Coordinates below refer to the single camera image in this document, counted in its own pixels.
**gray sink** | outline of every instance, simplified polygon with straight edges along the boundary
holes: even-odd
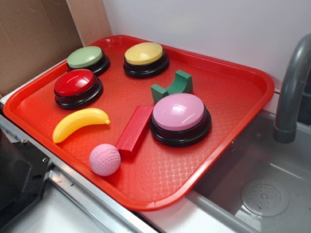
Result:
[[[261,111],[193,190],[237,232],[310,233],[311,128],[298,123],[296,140],[281,144],[274,118]]]

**faucet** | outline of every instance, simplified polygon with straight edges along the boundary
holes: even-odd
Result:
[[[295,140],[297,121],[311,125],[311,34],[296,46],[284,77],[274,122],[273,138]]]

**tray rim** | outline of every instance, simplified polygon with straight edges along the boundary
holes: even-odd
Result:
[[[122,43],[123,40],[131,40],[133,44],[137,43],[142,43],[146,42],[148,40],[128,36],[128,35],[114,35],[110,37],[103,38],[92,45],[97,45],[98,43],[106,43],[106,44],[111,44],[114,43],[116,45],[117,43]],[[112,198],[114,198],[116,201],[118,201],[120,204],[123,206],[136,210],[136,211],[151,211],[151,210],[157,210],[164,208],[166,206],[169,206],[171,204],[174,204],[175,202],[179,201],[181,198],[183,198],[190,190],[191,188],[195,185],[195,183],[204,175],[204,173],[212,166],[212,164],[216,161],[216,159],[221,156],[221,154],[226,150],[226,148],[230,145],[230,143],[245,129],[245,127],[253,120],[253,118],[262,110],[262,108],[265,106],[265,104],[272,98],[275,90],[275,85],[274,82],[272,81],[271,77],[266,74],[265,72],[252,68],[252,67],[247,67],[244,65],[236,64],[233,62],[197,54],[194,52],[190,51],[185,51],[177,48],[173,48],[170,46],[162,45],[162,47],[166,50],[169,51],[168,55],[172,58],[174,56],[184,56],[187,58],[192,58],[193,60],[201,61],[202,63],[205,62],[211,62],[216,66],[219,66],[220,68],[225,68],[222,71],[229,72],[230,70],[234,69],[239,69],[243,72],[246,72],[248,74],[253,74],[256,76],[256,79],[251,80],[255,85],[257,85],[261,91],[262,91],[262,96],[261,99],[253,106],[253,108],[242,118],[242,120],[232,129],[232,131],[220,142],[220,144],[217,146],[217,148],[211,152],[209,157],[205,159],[202,164],[189,176],[189,178],[170,196],[163,198],[161,200],[156,200],[156,201],[138,201],[138,200],[133,200],[124,195],[121,191],[117,190],[116,192],[109,190],[106,192],[109,194]],[[44,145],[46,142],[50,143],[49,140],[46,140],[46,138],[41,138],[40,140],[37,139],[37,137],[33,136],[36,134],[36,130],[28,125],[26,122],[23,121],[22,117],[19,117],[18,115],[15,115],[13,107],[14,103],[21,103],[22,100],[24,100],[28,95],[29,95],[29,87],[31,86],[32,93],[35,91],[39,90],[42,86],[47,85],[51,79],[45,79],[46,77],[52,76],[57,76],[57,73],[59,72],[60,74],[66,72],[65,64],[67,60],[64,60],[57,64],[55,67],[52,69],[48,70],[41,76],[39,76],[37,79],[33,80],[32,82],[28,83],[24,87],[22,87],[20,90],[15,92],[5,103],[3,112],[7,116],[7,118],[11,119],[15,124],[17,124],[19,127],[21,127],[25,132],[27,132],[30,136],[35,138],[38,142],[40,142],[42,145]],[[195,64],[191,64],[196,67],[198,66],[198,63],[196,62]],[[219,72],[215,71],[213,69],[205,69],[209,70],[212,72]],[[52,151],[54,154],[62,153],[62,150],[58,147],[55,146]],[[79,171],[80,174],[85,176],[85,173],[82,171]],[[112,184],[106,182],[107,187],[111,187],[113,189],[116,189]]]

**drain cover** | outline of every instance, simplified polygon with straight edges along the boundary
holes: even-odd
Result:
[[[286,189],[269,178],[246,183],[242,189],[241,198],[249,211],[263,217],[279,215],[289,204]]]

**plastic tray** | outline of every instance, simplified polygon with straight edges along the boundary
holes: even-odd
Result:
[[[17,91],[5,104],[5,115],[123,206],[137,211],[156,210],[175,203],[192,188],[229,144],[263,108],[274,93],[274,83],[264,72],[196,53],[163,46],[170,66],[158,76],[135,79],[125,75],[125,51],[145,40],[117,35],[93,45],[111,61],[99,76],[103,95],[88,107],[103,109],[111,124],[77,130],[60,144],[52,142],[57,123],[73,110],[60,109],[54,101],[54,83],[67,71],[66,61]],[[168,87],[175,72],[193,79],[192,94],[211,113],[212,127],[203,141],[185,148],[156,142],[148,131],[138,154],[122,158],[109,177],[94,174],[89,155],[102,143],[115,145],[138,105],[154,105],[153,84]]]

